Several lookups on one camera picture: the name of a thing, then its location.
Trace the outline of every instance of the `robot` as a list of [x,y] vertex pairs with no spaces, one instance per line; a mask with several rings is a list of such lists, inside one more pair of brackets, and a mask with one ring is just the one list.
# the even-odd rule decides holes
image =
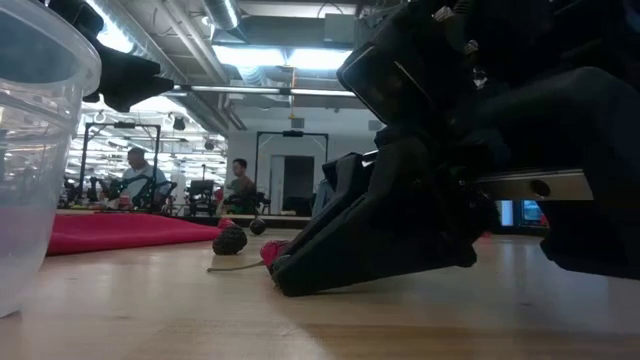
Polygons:
[[638,3],[397,7],[338,70],[387,125],[378,150],[324,166],[335,194],[273,281],[302,296],[471,267],[505,199],[538,201],[560,267],[640,279]]

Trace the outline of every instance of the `wooden table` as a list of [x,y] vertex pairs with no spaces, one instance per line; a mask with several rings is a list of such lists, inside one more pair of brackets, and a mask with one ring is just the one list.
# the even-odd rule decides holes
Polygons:
[[[213,264],[257,261],[267,238]],[[476,248],[472,269],[295,299],[263,268],[206,274],[208,243],[48,258],[0,320],[0,358],[640,359],[640,282],[561,270],[534,239]]]

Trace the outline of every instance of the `red fabric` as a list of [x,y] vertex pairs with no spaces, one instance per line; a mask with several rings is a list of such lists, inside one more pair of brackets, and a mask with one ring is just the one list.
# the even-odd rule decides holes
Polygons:
[[282,253],[286,249],[287,245],[289,245],[289,243],[291,243],[291,241],[276,240],[276,241],[269,241],[266,244],[264,244],[260,249],[260,256],[262,257],[264,264],[267,267],[271,266],[271,264],[273,264],[276,258],[282,255]]
[[146,214],[56,215],[47,255],[212,241],[221,231]]

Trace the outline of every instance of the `metal frame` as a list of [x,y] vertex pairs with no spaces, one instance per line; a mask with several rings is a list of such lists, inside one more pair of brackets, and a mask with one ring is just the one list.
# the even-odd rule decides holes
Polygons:
[[[92,127],[100,127],[100,130],[95,135],[90,135],[89,130]],[[127,122],[117,122],[117,123],[109,123],[109,124],[98,124],[98,123],[86,123],[84,129],[84,143],[82,146],[82,161],[80,162],[80,184],[78,185],[78,190],[80,192],[80,199],[84,198],[83,188],[84,188],[84,175],[85,168],[87,165],[87,147],[89,146],[89,141],[91,141],[95,136],[100,134],[100,131],[104,130],[106,127],[113,127],[115,129],[135,129],[135,128],[154,128],[156,129],[156,143],[155,143],[155,152],[153,156],[153,184],[151,184],[152,193],[156,191],[156,173],[158,171],[158,153],[160,152],[160,125],[142,125],[142,124],[134,124]]]
[[[329,134],[326,133],[305,133],[305,132],[297,132],[302,134],[302,136],[295,137],[305,137],[305,136],[322,136],[324,137],[325,147],[324,147],[324,162],[327,163],[329,161]],[[256,133],[256,157],[255,157],[255,179],[253,179],[254,183],[258,184],[258,156],[260,154],[260,136],[262,135],[282,135],[283,137],[294,137],[287,136],[287,134],[292,134],[291,131],[258,131]]]

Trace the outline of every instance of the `person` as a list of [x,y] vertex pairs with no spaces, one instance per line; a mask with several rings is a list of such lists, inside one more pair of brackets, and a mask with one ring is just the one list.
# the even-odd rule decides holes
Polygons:
[[[129,150],[127,153],[127,160],[129,161],[129,166],[131,166],[127,171],[122,174],[122,179],[133,179],[139,175],[145,175],[148,177],[153,177],[153,166],[149,165],[147,160],[145,160],[144,155],[145,151],[141,148],[134,147]],[[160,184],[166,182],[167,178],[164,173],[160,169],[156,169],[156,184]],[[129,195],[131,199],[133,199],[140,191],[142,187],[147,183],[146,179],[140,179],[131,182],[127,188],[123,191],[124,194]],[[160,191],[161,189],[156,189],[156,193],[154,195],[154,201],[159,201],[160,199]]]
[[255,204],[250,200],[250,197],[256,194],[256,185],[246,174],[247,160],[233,160],[231,169],[236,178],[227,185],[227,189],[232,190],[233,194],[225,200],[225,203],[231,206],[225,207],[223,213],[253,214]]
[[256,185],[247,176],[247,160],[235,159],[232,165],[233,175],[236,178],[227,186],[228,189],[233,190],[233,195],[239,197],[247,197],[255,195]]

